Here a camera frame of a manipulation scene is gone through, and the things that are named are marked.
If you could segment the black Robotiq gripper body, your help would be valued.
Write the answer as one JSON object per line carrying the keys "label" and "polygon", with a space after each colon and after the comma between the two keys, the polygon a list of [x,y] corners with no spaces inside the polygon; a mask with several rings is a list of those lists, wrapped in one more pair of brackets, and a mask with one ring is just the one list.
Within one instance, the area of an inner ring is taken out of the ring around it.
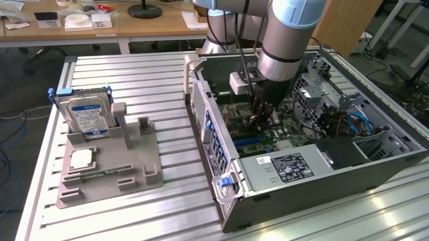
{"label": "black Robotiq gripper body", "polygon": [[258,103],[278,106],[286,97],[292,85],[292,80],[272,81],[262,80],[257,82],[254,93]]}

